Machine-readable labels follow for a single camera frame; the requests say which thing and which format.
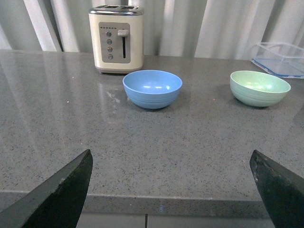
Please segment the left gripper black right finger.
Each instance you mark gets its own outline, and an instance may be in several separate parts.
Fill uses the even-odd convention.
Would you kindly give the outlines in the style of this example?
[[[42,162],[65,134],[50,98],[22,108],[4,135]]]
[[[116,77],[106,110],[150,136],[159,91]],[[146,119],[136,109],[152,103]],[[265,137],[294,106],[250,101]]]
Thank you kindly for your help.
[[[263,204],[276,228],[304,226],[304,179],[254,150],[250,168]]]

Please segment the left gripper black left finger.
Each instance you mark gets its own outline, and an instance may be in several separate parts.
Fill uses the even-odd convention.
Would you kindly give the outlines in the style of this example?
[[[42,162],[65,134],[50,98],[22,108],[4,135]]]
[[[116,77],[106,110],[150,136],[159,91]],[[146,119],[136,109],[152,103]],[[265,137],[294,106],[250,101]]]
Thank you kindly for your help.
[[[89,149],[0,213],[2,228],[75,228],[93,168]]]

